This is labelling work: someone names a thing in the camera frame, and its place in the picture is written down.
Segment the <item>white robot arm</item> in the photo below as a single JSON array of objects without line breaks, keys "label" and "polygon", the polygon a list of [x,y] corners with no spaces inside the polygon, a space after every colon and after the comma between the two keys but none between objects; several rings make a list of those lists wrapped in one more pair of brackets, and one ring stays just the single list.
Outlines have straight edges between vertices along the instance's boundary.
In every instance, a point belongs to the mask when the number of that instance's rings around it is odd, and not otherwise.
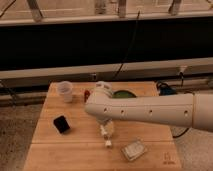
[{"label": "white robot arm", "polygon": [[85,103],[85,112],[99,122],[138,121],[213,132],[213,94],[113,98],[112,86],[99,81]]}]

